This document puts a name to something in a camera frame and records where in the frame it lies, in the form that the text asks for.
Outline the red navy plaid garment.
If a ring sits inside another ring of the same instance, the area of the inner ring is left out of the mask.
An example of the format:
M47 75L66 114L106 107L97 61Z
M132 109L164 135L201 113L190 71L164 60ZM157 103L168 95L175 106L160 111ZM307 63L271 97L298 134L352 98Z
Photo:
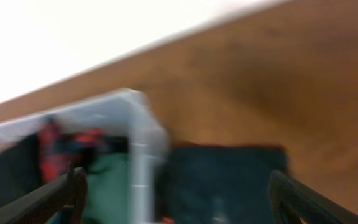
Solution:
M67 173L70 164L89 170L98 156L111 151L101 129L64 134L60 124L53 118L46 119L37 137L39 169L45 184Z

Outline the black garment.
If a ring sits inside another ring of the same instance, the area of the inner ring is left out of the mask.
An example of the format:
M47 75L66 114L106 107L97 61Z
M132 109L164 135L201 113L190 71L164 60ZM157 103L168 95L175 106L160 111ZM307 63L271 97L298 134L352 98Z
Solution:
M0 207L41 185L39 139L31 134L0 154Z

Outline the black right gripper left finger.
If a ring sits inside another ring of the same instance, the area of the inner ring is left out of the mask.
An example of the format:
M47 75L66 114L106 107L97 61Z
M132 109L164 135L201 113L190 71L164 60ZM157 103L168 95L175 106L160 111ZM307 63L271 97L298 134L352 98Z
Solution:
M0 208L0 224L47 223L56 213L71 210L70 223L81 222L88 184L85 170L68 173Z

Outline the pink printed shirt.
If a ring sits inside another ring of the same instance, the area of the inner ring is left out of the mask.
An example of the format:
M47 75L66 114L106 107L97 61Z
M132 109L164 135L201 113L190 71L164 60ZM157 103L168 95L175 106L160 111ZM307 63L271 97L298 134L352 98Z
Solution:
M162 218L162 223L163 224L175 224L175 221L171 218L167 218L167 217L163 217Z

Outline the green garment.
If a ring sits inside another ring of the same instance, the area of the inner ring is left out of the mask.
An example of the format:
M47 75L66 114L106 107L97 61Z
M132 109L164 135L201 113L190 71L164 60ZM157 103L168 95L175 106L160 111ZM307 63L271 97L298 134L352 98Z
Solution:
M77 162L86 171L88 194L80 222L129 223L129 155L85 154Z

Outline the dark teal garment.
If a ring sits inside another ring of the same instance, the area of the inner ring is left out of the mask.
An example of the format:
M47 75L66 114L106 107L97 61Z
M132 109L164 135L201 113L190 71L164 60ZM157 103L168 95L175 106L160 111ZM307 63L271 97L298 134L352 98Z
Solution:
M190 145L174 149L155 183L157 213L175 223L274 223L268 196L273 170L286 172L284 148Z

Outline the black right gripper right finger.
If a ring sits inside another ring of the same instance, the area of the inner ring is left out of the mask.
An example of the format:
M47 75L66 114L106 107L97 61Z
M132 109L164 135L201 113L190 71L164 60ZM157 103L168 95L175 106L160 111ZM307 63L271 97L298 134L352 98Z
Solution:
M268 197L276 224L358 224L358 215L279 170L272 171Z

